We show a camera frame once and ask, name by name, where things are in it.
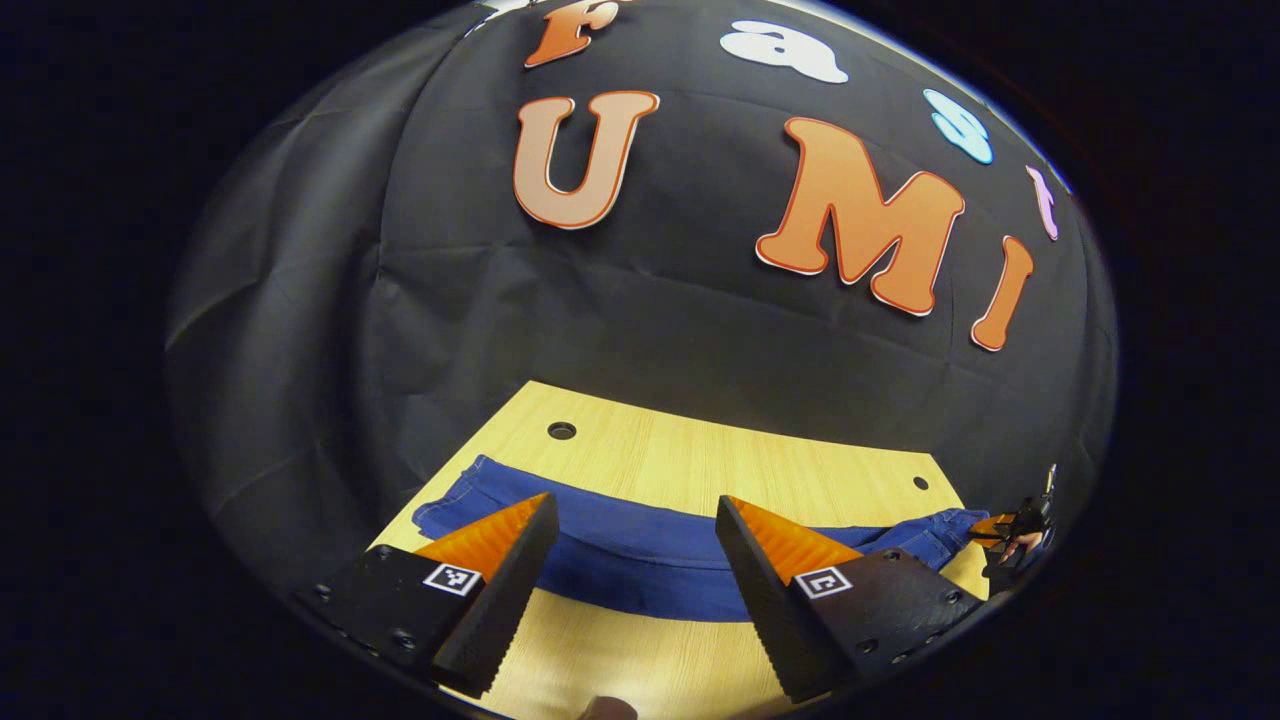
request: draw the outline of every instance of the screw hole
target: screw hole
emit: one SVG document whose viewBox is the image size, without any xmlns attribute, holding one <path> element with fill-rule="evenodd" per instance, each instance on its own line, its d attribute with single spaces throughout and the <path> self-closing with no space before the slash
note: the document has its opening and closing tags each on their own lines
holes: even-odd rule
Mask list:
<svg viewBox="0 0 1280 720">
<path fill-rule="evenodd" d="M 577 434 L 577 428 L 568 423 L 552 423 L 550 427 L 547 428 L 547 434 L 556 439 L 570 439 Z"/>
</svg>

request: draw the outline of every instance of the cutout letter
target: cutout letter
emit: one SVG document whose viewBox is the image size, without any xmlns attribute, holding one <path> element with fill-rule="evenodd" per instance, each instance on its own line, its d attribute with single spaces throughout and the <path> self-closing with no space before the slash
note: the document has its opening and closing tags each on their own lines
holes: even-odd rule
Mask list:
<svg viewBox="0 0 1280 720">
<path fill-rule="evenodd" d="M 991 143 L 987 142 L 989 137 L 987 128 L 982 127 L 978 118 L 936 90 L 925 90 L 924 99 L 937 110 L 933 113 L 933 124 L 942 131 L 942 137 L 968 152 L 974 160 L 989 165 L 995 152 L 991 150 Z"/>
<path fill-rule="evenodd" d="M 1051 241 L 1057 242 L 1057 224 L 1053 222 L 1053 196 L 1048 193 L 1048 187 L 1044 184 L 1044 176 L 1030 165 L 1027 165 L 1027 174 L 1032 177 L 1032 183 L 1036 184 L 1036 202 L 1041 209 L 1041 222 L 1044 223 L 1044 232 L 1048 233 Z"/>
<path fill-rule="evenodd" d="M 543 18 L 547 20 L 547 31 L 543 32 L 543 44 L 538 46 L 527 59 L 526 68 L 536 68 L 567 58 L 575 53 L 586 50 L 591 44 L 590 37 L 582 37 L 582 28 L 600 29 L 618 17 L 618 3 L 630 0 L 617 0 L 614 3 L 602 3 L 600 0 L 581 0 L 572 5 L 557 8 Z"/>
<path fill-rule="evenodd" d="M 849 82 L 849 76 L 836 67 L 836 54 L 819 40 L 756 20 L 737 20 L 732 27 L 739 32 L 721 38 L 721 47 L 731 55 L 765 65 L 791 67 L 822 82 Z"/>
<path fill-rule="evenodd" d="M 605 92 L 588 105 L 596 118 L 586 177 L 573 192 L 552 186 L 552 149 L 561 120 L 573 114 L 568 97 L 535 100 L 520 109 L 520 143 L 513 173 L 516 200 L 526 213 L 549 225 L 579 229 L 600 222 L 622 187 L 631 138 L 640 118 L 658 109 L 652 92 Z"/>
<path fill-rule="evenodd" d="M 951 225 L 964 213 L 960 192 L 920 172 L 886 201 L 858 136 L 808 118 L 791 118 L 786 131 L 800 143 L 800 168 L 782 225 L 755 243 L 756 256 L 795 273 L 820 273 L 827 266 L 822 231 L 833 217 L 840 279 L 858 282 L 896 243 L 888 269 L 872 278 L 872 293 L 928 315 Z"/>
<path fill-rule="evenodd" d="M 1027 278 L 1032 277 L 1036 264 L 1032 256 L 1023 247 L 1016 237 L 1005 236 L 1005 270 L 1000 274 L 1000 284 L 996 286 L 996 296 L 987 306 L 987 314 L 973 324 L 972 337 L 983 350 L 996 352 L 1005 346 L 1009 332 L 1009 320 L 1018 307 L 1018 299 L 1023 295 L 1023 286 Z"/>
</svg>

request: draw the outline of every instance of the denim pants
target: denim pants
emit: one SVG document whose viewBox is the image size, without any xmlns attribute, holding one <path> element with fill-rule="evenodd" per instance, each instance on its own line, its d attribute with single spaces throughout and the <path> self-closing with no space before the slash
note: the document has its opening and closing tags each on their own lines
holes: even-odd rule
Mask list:
<svg viewBox="0 0 1280 720">
<path fill-rule="evenodd" d="M 649 507 L 573 488 L 480 456 L 449 492 L 413 512 L 424 537 L 440 538 L 543 492 L 556 495 L 559 539 L 538 587 L 621 612 L 749 623 L 716 537 L 716 519 Z M 900 547 L 933 570 L 969 542 L 980 510 L 943 510 L 892 528 L 813 528 L 859 552 Z"/>
</svg>

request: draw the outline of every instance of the orange gripper pad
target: orange gripper pad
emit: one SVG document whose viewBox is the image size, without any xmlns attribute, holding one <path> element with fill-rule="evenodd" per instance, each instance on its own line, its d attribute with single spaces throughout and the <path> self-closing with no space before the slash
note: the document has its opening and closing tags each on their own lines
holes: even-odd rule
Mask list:
<svg viewBox="0 0 1280 720">
<path fill-rule="evenodd" d="M 794 575 L 840 565 L 863 556 L 856 550 L 818 534 L 799 523 L 792 523 L 781 515 L 774 515 L 763 507 L 756 507 L 733 496 L 730 496 L 730 501 L 746 520 L 746 527 L 755 536 L 755 541 L 760 543 L 760 548 L 769 559 L 769 564 L 773 565 L 782 584 L 790 583 Z"/>
<path fill-rule="evenodd" d="M 492 583 L 494 573 L 507 557 L 511 546 L 515 544 L 520 533 L 525 532 L 529 519 L 534 516 L 534 511 L 548 495 L 545 492 L 535 495 L 506 510 L 499 510 L 488 518 L 458 528 L 421 547 L 413 555 L 475 570 L 484 577 L 486 583 Z"/>
<path fill-rule="evenodd" d="M 969 528 L 969 532 L 984 536 L 997 536 L 1000 533 L 996 532 L 996 524 L 1007 524 L 1012 521 L 1014 521 L 1014 515 L 1006 512 L 1005 515 L 996 515 L 992 518 L 987 518 L 986 520 L 978 520 L 977 523 L 973 524 L 973 527 Z M 996 547 L 997 544 L 1005 542 L 1004 539 L 1000 538 L 969 538 L 969 539 L 987 548 Z"/>
</svg>

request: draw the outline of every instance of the wooden table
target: wooden table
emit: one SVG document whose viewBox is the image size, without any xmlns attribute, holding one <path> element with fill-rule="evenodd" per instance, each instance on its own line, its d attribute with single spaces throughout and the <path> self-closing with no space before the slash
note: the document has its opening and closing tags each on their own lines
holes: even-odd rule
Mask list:
<svg viewBox="0 0 1280 720">
<path fill-rule="evenodd" d="M 552 423 L 577 428 L 572 439 Z M 439 500 L 477 455 L 558 483 L 714 516 L 733 495 L 810 527 L 888 527 L 963 507 L 933 457 L 817 442 L 644 410 L 530 382 L 404 506 L 372 544 L 428 542 L 413 511 Z M 928 489 L 913 482 L 928 480 Z M 982 550 L 942 574 L 987 598 Z M 750 623 L 660 620 L 534 589 L 493 688 L 472 705 L 517 719 L 573 720 L 598 694 L 641 719 L 764 717 L 792 708 Z"/>
</svg>

